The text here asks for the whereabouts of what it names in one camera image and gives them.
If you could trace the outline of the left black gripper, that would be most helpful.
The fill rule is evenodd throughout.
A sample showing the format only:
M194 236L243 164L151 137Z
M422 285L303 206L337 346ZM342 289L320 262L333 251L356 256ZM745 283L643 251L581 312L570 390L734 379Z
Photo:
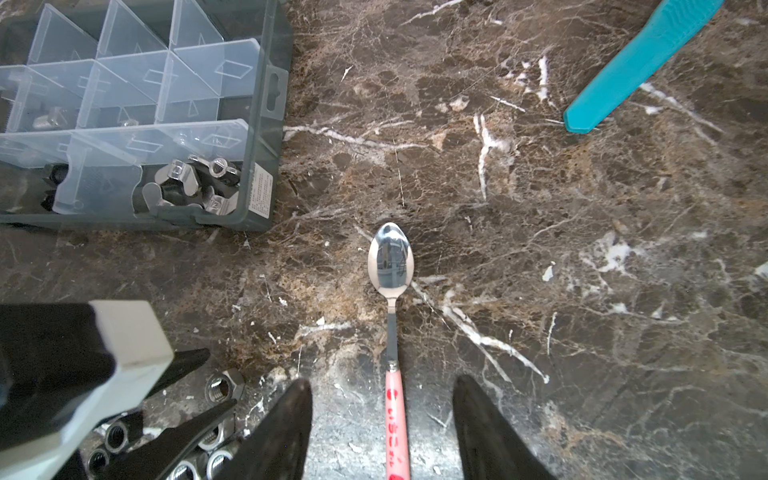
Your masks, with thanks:
M173 352L146 301L1 307L1 476L51 479L96 426L202 367ZM165 479L228 415L218 404L121 455L97 479Z

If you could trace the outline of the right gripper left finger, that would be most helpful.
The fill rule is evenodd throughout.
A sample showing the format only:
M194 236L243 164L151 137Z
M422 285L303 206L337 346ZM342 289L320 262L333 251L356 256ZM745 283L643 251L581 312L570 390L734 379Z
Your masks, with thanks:
M295 380L246 438L216 479L302 479L312 428L307 379Z

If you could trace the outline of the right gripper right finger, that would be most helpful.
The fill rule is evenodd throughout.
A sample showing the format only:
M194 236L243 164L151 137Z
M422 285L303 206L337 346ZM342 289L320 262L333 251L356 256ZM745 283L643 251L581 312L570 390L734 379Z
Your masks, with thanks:
M470 375L456 377L455 429L466 479L552 479L490 397Z

